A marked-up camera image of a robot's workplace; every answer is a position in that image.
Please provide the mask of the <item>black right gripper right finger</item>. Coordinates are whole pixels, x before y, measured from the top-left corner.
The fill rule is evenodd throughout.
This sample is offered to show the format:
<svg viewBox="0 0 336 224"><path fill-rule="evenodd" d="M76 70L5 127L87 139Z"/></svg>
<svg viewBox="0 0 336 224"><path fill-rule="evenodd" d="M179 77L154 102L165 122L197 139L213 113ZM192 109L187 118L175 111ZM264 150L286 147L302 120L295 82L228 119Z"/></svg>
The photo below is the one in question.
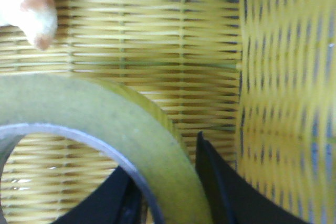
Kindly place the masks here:
<svg viewBox="0 0 336 224"><path fill-rule="evenodd" d="M305 223L255 190L197 134L195 168L214 223Z"/></svg>

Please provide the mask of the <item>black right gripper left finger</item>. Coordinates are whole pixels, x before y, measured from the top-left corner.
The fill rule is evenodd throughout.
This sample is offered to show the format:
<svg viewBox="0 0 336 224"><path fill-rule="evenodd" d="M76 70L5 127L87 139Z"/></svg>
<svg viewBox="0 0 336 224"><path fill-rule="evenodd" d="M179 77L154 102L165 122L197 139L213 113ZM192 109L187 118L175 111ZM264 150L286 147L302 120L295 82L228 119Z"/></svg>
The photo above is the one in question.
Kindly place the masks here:
<svg viewBox="0 0 336 224"><path fill-rule="evenodd" d="M140 223L141 208L140 190L119 166L93 193L54 223Z"/></svg>

